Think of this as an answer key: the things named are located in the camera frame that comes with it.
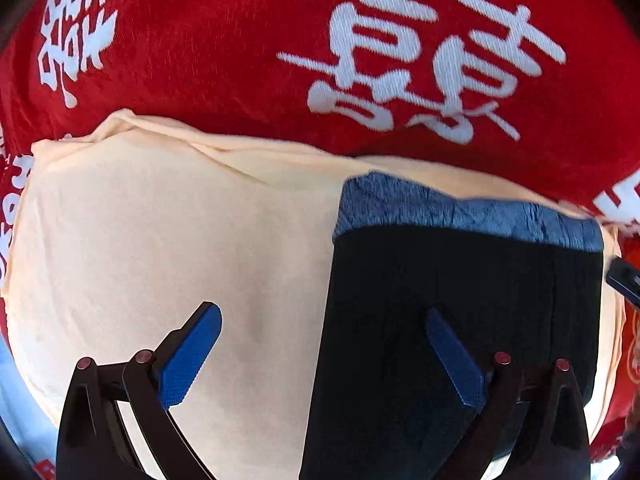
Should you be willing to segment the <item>black pants blue waistband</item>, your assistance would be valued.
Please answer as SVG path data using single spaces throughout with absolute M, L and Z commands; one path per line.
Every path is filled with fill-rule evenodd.
M 344 183 L 333 243 L 302 478 L 432 478 L 480 410 L 497 352 L 566 359 L 591 398 L 597 222 L 371 172 Z

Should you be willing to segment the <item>peach towel mat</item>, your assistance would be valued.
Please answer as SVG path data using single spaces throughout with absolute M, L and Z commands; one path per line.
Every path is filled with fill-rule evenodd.
M 347 158 L 291 142 L 218 136 L 128 110 L 79 139 L 32 146 L 2 296 L 18 370 L 60 428 L 77 362 L 156 349 L 205 301 L 221 333 L 169 413 L 212 479 L 303 479 L 300 467 L 344 183 L 380 172 L 458 200 L 520 200 L 591 219 L 489 174 L 392 156 Z M 605 283 L 588 448 L 622 350 L 624 300 Z M 118 404 L 149 478 L 157 466 Z

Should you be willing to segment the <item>red cloth white characters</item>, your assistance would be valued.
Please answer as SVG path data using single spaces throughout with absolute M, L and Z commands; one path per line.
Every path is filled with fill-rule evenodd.
M 36 0 L 1 55 L 1 298 L 32 146 L 128 110 L 489 174 L 639 244 L 639 38 L 613 0 Z

